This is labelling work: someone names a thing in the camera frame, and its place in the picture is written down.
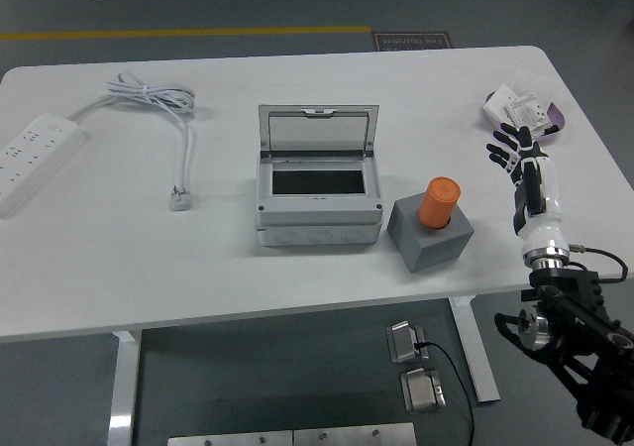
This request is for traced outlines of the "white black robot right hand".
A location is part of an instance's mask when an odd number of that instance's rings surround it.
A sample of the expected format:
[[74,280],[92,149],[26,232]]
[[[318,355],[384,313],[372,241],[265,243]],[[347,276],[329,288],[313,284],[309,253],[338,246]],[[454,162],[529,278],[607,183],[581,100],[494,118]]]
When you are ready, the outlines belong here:
[[498,145],[488,144],[489,159],[500,165],[514,184],[513,229],[523,242],[525,265],[536,271],[562,268],[570,246],[562,232],[563,212],[555,166],[530,130],[503,123],[493,132]]

